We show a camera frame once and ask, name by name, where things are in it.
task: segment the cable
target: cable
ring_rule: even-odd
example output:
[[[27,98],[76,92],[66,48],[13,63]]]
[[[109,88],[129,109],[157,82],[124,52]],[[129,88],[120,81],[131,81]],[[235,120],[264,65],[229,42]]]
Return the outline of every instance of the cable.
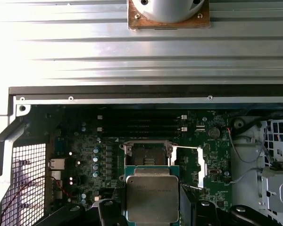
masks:
[[[231,118],[246,116],[251,110],[256,109],[257,107],[260,107],[260,106],[265,106],[265,105],[268,105],[268,104],[251,104],[247,108],[242,109],[242,110],[240,110],[238,112],[231,112],[231,113],[229,113],[228,116],[231,117]],[[279,106],[283,107],[282,103],[276,103],[276,105],[279,105]]]
[[[10,200],[10,202],[7,204],[7,206],[4,208],[4,210],[3,210],[2,213],[1,213],[0,225],[1,225],[1,223],[2,223],[2,219],[3,219],[4,215],[5,215],[5,212],[6,212],[6,211],[8,210],[8,208],[11,206],[12,202],[17,198],[17,196],[21,193],[21,191],[23,191],[23,190],[24,190],[28,185],[30,185],[32,182],[34,182],[35,180],[38,180],[38,179],[40,179],[40,178],[51,178],[51,179],[53,179],[53,180],[57,183],[58,187],[62,190],[62,192],[63,192],[65,195],[67,195],[68,197],[71,197],[71,195],[70,195],[68,192],[66,192],[66,191],[62,188],[62,186],[60,185],[60,183],[58,182],[58,180],[55,179],[54,177],[52,177],[52,176],[41,176],[41,177],[37,177],[37,178],[35,178],[35,179],[33,179],[33,180],[31,180],[31,181],[25,183],[25,184],[20,188],[20,190],[13,196],[13,198]]]
[[[230,182],[231,185],[234,185],[236,183],[238,183],[239,181],[241,181],[249,172],[252,172],[252,171],[258,171],[258,172],[262,172],[262,169],[260,168],[250,168],[248,171],[246,171],[244,174],[242,174],[239,178],[233,180]]]
[[[236,152],[238,158],[239,158],[242,162],[244,162],[244,163],[253,163],[253,162],[256,162],[256,161],[258,160],[258,158],[260,157],[261,152],[262,152],[262,150],[263,150],[263,148],[264,148],[264,143],[265,143],[266,138],[267,138],[267,129],[268,129],[268,127],[266,127],[266,129],[265,129],[264,136],[263,136],[263,142],[261,142],[261,145],[260,145],[260,148],[259,148],[259,154],[258,154],[258,156],[257,156],[254,160],[246,161],[246,160],[244,160],[243,158],[241,158],[239,152],[238,152],[237,149],[235,148],[235,144],[234,144],[234,142],[233,142],[233,138],[232,138],[232,135],[231,135],[231,130],[230,130],[230,128],[227,127],[228,136],[229,136],[229,138],[230,138],[230,142],[231,142],[231,145],[232,145],[232,147],[233,147],[233,150]]]

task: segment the capacitor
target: capacitor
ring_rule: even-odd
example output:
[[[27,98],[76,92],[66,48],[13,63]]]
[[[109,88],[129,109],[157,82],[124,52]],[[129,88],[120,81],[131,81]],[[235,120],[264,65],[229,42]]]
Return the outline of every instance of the capacitor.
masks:
[[[94,170],[98,170],[99,167],[100,167],[100,166],[99,166],[98,164],[95,164],[95,165],[93,166],[93,169],[94,169]]]
[[[99,173],[97,171],[93,173],[94,178],[97,178],[98,176],[99,176]]]
[[[93,153],[97,154],[97,153],[99,153],[99,151],[100,151],[99,148],[96,147],[96,148],[94,148]]]
[[[220,137],[220,130],[217,127],[212,127],[208,130],[208,136],[216,140]]]

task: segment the mesh vent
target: mesh vent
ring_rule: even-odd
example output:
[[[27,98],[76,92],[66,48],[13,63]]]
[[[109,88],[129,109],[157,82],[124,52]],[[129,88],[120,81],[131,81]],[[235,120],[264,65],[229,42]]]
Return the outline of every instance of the mesh vent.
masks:
[[[271,122],[271,131],[267,136],[266,147],[272,157],[283,160],[283,120]]]
[[[2,200],[2,210],[22,186],[45,176],[45,144],[13,148],[11,186]],[[45,178],[27,186],[12,202],[2,218],[1,226],[31,226],[43,216]]]

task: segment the ribbed metal surface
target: ribbed metal surface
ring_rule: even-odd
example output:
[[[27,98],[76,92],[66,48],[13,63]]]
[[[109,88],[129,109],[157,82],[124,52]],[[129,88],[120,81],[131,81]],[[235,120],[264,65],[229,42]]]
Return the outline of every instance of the ribbed metal surface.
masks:
[[[126,0],[5,2],[0,71],[18,85],[283,83],[283,1],[215,0],[208,29],[138,31]]]

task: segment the electrolytic capacitor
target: electrolytic capacitor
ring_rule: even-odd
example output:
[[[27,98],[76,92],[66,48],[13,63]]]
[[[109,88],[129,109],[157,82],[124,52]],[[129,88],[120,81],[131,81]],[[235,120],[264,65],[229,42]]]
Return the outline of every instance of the electrolytic capacitor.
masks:
[[[100,166],[99,166],[98,164],[95,164],[95,165],[93,166],[93,169],[94,169],[94,170],[98,170],[99,167],[100,167]]]
[[[93,161],[94,162],[97,162],[99,160],[99,158],[97,157],[97,156],[95,156],[94,158],[93,158]]]
[[[97,178],[98,176],[99,176],[99,173],[97,171],[93,173],[94,178]]]
[[[97,154],[97,153],[99,153],[99,151],[100,151],[99,148],[96,147],[96,148],[94,148],[93,153]]]

